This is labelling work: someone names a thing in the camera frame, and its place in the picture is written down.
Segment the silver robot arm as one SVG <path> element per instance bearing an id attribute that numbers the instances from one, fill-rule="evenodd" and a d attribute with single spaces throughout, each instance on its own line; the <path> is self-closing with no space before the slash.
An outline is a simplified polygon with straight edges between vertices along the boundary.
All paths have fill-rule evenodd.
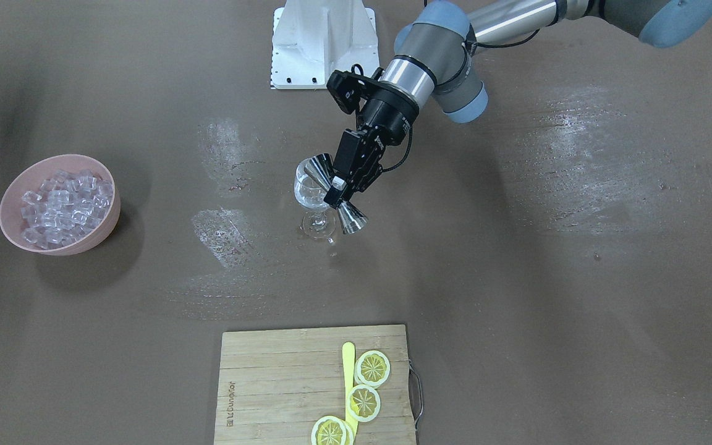
<path id="1" fill-rule="evenodd" d="M 451 121 L 474 121 L 487 107 L 485 85 L 473 70 L 478 48 L 582 17 L 598 17 L 642 43 L 669 48 L 686 40 L 712 17 L 712 1 L 497 1 L 467 14 L 449 1 L 432 1 L 396 37 L 394 57 L 364 76 L 356 68 L 334 71 L 327 88 L 340 109 L 354 114 L 333 158 L 322 170 L 325 202 L 347 203 L 385 172 L 387 146 L 403 143 L 428 99 Z"/>

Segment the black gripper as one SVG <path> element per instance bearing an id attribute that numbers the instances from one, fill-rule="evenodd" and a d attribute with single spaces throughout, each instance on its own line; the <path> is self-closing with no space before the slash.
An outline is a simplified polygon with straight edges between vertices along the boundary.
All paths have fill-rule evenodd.
<path id="1" fill-rule="evenodd" d="M 357 127 L 342 133 L 334 156 L 334 175 L 324 197 L 331 208 L 349 202 L 384 172 L 379 163 L 388 146 L 400 145 L 412 129 L 419 106 L 395 85 L 370 79 L 356 110 Z"/>

